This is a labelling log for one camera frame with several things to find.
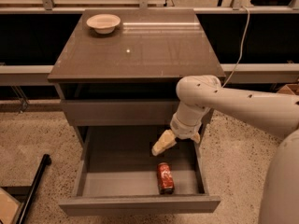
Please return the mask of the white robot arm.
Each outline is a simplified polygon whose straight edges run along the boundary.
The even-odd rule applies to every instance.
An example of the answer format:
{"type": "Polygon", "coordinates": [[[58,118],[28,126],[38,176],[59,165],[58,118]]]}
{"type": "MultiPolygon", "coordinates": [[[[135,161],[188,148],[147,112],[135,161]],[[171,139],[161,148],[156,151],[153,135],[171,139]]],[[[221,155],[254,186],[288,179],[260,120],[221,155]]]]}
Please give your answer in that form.
{"type": "Polygon", "coordinates": [[[151,152],[157,156],[179,138],[199,140],[211,109],[282,139],[263,186],[259,224],[299,224],[299,98],[296,95],[224,88],[217,77],[182,78],[178,110],[151,152]]]}

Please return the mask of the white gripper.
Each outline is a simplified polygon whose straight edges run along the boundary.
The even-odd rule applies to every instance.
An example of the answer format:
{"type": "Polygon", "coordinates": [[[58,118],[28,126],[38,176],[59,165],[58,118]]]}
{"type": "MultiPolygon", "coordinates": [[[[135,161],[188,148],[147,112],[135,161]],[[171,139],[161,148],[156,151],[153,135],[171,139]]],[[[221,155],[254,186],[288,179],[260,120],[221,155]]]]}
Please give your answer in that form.
{"type": "Polygon", "coordinates": [[[170,122],[170,128],[172,131],[165,130],[162,133],[158,141],[151,149],[152,155],[158,156],[170,147],[173,147],[177,143],[176,137],[181,140],[192,139],[194,143],[199,144],[201,141],[199,134],[199,129],[201,126],[201,121],[193,125],[185,124],[178,119],[177,114],[174,114],[170,122]]]}

